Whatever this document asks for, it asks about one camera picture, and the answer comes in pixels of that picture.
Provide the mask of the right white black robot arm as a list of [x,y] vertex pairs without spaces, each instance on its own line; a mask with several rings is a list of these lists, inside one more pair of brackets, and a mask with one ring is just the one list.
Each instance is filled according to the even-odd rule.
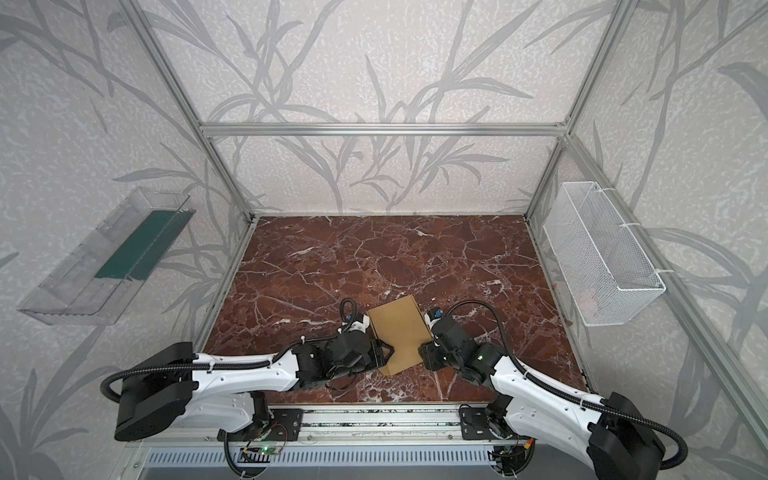
[[426,314],[424,323],[433,337],[419,347],[424,366],[451,367],[460,378],[494,391],[486,415],[496,436],[542,440],[592,468],[599,479],[657,477],[666,449],[655,432],[587,407],[612,407],[638,417],[625,397],[604,399],[543,375],[502,348],[477,342],[438,309]]

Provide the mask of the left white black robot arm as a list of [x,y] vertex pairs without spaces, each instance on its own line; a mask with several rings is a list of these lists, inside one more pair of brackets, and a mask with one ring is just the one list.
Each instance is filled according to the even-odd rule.
[[395,349],[365,330],[300,340],[274,354],[216,356],[175,343],[111,374],[102,395],[118,406],[114,438],[143,440],[170,427],[238,433],[265,421],[263,392],[311,390],[385,366]]

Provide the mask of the brown cardboard box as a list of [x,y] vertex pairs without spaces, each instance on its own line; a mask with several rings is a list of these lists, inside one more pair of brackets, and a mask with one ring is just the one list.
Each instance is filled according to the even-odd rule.
[[431,342],[432,335],[413,295],[375,307],[368,316],[377,338],[394,349],[379,368],[381,374],[394,376],[423,362],[419,347]]

